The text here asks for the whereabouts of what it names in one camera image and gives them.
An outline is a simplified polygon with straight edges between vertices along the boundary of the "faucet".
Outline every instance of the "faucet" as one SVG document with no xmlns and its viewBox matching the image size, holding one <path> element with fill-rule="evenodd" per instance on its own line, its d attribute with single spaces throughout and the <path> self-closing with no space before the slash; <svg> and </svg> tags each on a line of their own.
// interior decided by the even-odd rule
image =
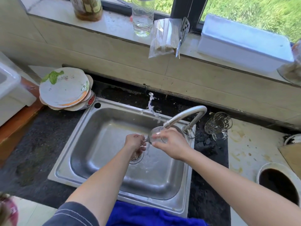
<svg viewBox="0 0 301 226">
<path fill-rule="evenodd" d="M 205 106 L 203 106 L 203 105 L 194 106 L 192 108 L 189 108 L 189 109 L 186 109 L 186 110 L 180 112 L 179 114 L 170 118 L 168 121 L 165 121 L 163 124 L 163 127 L 168 128 L 169 126 L 172 126 L 179 120 L 182 120 L 183 118 L 185 118 L 191 114 L 198 113 L 195 116 L 195 118 L 188 125 L 186 125 L 182 128 L 182 131 L 186 135 L 188 135 L 189 139 L 193 139 L 193 138 L 195 138 L 195 134 L 192 131 L 192 128 L 202 118 L 202 116 L 205 115 L 206 112 L 207 112 L 207 108 Z"/>
</svg>

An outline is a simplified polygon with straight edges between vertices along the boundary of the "stainless steel sink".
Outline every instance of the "stainless steel sink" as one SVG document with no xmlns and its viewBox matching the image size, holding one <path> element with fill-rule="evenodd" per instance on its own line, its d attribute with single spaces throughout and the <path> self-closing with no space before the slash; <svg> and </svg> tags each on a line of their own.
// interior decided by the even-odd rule
<svg viewBox="0 0 301 226">
<path fill-rule="evenodd" d="M 147 137 L 150 130 L 168 119 L 165 115 L 158 118 L 148 112 L 141 114 L 140 108 L 96 98 L 78 122 L 48 179 L 78 187 L 117 154 L 126 135 L 137 133 Z M 173 127 L 194 147 L 194 139 L 182 131 L 188 123 L 181 120 Z M 150 145 L 131 161 L 118 200 L 187 217 L 191 172 L 187 164 Z"/>
</svg>

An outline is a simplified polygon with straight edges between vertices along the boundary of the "white container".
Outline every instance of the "white container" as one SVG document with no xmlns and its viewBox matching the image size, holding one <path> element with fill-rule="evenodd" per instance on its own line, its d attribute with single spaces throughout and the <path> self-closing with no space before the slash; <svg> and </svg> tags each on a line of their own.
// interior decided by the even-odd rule
<svg viewBox="0 0 301 226">
<path fill-rule="evenodd" d="M 0 52 L 0 126 L 36 100 L 21 86 L 21 76 L 17 71 L 21 70 Z"/>
<path fill-rule="evenodd" d="M 208 14 L 198 52 L 260 72 L 294 61 L 288 38 Z"/>
</svg>

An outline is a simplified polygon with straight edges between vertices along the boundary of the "granite countertop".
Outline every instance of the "granite countertop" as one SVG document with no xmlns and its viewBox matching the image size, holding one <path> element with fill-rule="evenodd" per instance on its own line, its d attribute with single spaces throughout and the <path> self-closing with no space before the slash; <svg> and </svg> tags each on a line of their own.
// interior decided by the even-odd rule
<svg viewBox="0 0 301 226">
<path fill-rule="evenodd" d="M 93 91 L 97 97 L 146 109 L 150 91 L 111 79 L 93 76 Z M 199 103 L 153 92 L 154 110 L 174 116 Z M 228 167 L 228 143 L 215 142 L 204 131 L 210 112 L 197 123 L 195 149 L 210 159 Z M 36 116 L 28 132 L 0 170 L 0 191 L 44 205 L 58 208 L 75 190 L 74 187 L 47 179 L 62 149 L 84 111 L 54 111 L 45 108 Z M 194 116 L 185 120 L 191 121 Z M 192 171 L 189 218 L 202 218 L 210 225 L 230 226 L 230 206 L 194 170 Z"/>
</svg>

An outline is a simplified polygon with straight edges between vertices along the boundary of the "grass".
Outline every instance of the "grass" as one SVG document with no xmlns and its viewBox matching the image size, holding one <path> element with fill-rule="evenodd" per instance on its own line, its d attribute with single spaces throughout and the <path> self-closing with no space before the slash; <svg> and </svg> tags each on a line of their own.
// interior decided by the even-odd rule
<svg viewBox="0 0 301 226">
<path fill-rule="evenodd" d="M 156 0 L 155 9 L 171 13 L 172 4 Z M 292 42 L 301 38 L 301 0 L 208 0 L 201 21 L 208 13 L 285 35 Z"/>
</svg>

